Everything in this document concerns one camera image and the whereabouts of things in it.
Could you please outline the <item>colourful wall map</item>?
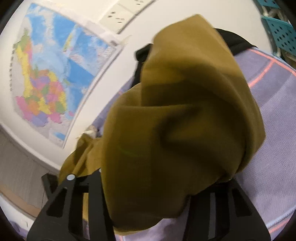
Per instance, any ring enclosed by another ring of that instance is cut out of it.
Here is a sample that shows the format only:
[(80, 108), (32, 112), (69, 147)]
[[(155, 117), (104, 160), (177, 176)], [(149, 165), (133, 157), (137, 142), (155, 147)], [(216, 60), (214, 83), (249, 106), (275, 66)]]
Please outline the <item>colourful wall map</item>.
[(121, 49), (99, 25), (44, 1), (31, 3), (11, 54), (15, 113), (63, 148), (88, 95)]

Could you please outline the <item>teal plastic storage rack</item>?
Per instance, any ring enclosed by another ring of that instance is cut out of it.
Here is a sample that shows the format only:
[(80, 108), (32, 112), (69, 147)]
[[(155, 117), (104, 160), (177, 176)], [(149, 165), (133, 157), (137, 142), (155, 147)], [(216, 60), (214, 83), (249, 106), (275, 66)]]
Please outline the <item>teal plastic storage rack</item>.
[(284, 1), (254, 1), (273, 53), (295, 61), (295, 11)]

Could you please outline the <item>cream pillow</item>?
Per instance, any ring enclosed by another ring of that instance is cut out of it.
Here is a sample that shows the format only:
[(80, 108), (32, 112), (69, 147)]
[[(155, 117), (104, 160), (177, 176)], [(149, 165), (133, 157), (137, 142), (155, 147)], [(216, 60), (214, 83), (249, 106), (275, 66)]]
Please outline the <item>cream pillow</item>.
[(101, 136), (100, 132), (99, 132), (99, 129), (97, 127), (95, 127), (94, 125), (88, 126), (84, 130), (83, 134), (86, 134), (91, 138), (99, 138)]

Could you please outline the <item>purple plaid bed sheet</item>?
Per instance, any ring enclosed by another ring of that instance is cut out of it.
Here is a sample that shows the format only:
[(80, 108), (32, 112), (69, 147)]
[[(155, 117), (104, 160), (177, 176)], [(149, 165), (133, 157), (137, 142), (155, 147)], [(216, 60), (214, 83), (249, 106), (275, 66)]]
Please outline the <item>purple plaid bed sheet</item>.
[[(257, 49), (255, 47), (252, 47), (251, 49), (245, 50), (242, 53), (239, 53), (233, 57), (239, 66), (238, 62), (240, 60), (243, 60), (244, 58), (247, 58), (251, 54), (255, 54), (255, 53), (257, 53)], [(255, 77), (256, 73), (261, 70), (261, 66), (258, 61), (249, 61), (248, 64), (246, 65), (245, 69), (242, 70), (240, 68), (240, 70), (242, 71), (244, 78), (247, 81), (247, 77), (249, 77), (249, 76)], [(274, 140), (275, 134), (277, 134), (279, 132), (279, 127), (274, 124), (274, 122), (276, 120), (276, 116), (275, 116), (273, 109), (271, 108), (271, 106), (269, 105), (269, 102), (268, 102), (270, 94), (269, 93), (266, 93), (266, 94), (262, 93), (262, 90), (261, 90), (262, 83), (263, 83), (262, 79), (260, 79), (257, 82), (256, 81), (253, 81), (253, 82), (247, 81), (250, 92), (259, 107), (261, 117), (263, 120), (263, 124), (264, 124), (264, 130), (265, 130), (265, 139), (264, 139), (262, 145), (260, 146), (260, 148), (257, 150), (257, 152), (254, 154), (254, 156), (251, 158), (251, 160), (247, 164), (247, 166), (250, 163), (252, 163), (252, 161), (258, 161), (259, 163), (262, 163), (264, 161), (263, 156), (261, 154), (259, 154), (258, 151), (263, 151), (264, 153), (268, 153), (268, 149), (263, 147), (264, 142)], [(234, 179), (234, 176), (227, 181), (217, 181), (214, 184), (221, 183), (221, 182), (228, 182), (228, 181)], [(187, 218), (188, 218), (190, 199), (192, 196), (194, 196), (194, 195), (191, 195), (188, 198), (187, 204), (179, 217), (164, 218), (155, 226), (148, 228), (147, 230), (142, 230), (139, 232), (117, 233), (113, 227), (115, 237), (117, 237), (118, 235), (124, 235), (126, 237), (136, 239), (136, 240), (141, 240), (141, 239), (142, 240), (183, 240), (183, 235), (185, 232)], [(263, 218), (261, 216), (260, 212), (258, 212), (258, 213), (265, 224), (265, 222), (266, 222), (265, 218)], [(85, 193), (83, 195), (83, 216), (82, 216), (82, 219), (83, 219), (83, 225), (84, 225), (84, 223), (88, 223), (88, 193)]]

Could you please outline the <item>olive brown jacket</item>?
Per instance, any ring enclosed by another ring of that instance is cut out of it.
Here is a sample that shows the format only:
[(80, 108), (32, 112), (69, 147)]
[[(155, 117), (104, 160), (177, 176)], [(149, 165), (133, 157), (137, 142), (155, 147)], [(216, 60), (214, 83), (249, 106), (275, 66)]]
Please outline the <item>olive brown jacket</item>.
[[(200, 50), (178, 51), (184, 43)], [(112, 105), (99, 138), (82, 135), (59, 174), (101, 170), (117, 233), (177, 218), (188, 198), (243, 170), (264, 124), (232, 53), (200, 15), (154, 38), (140, 83)]]

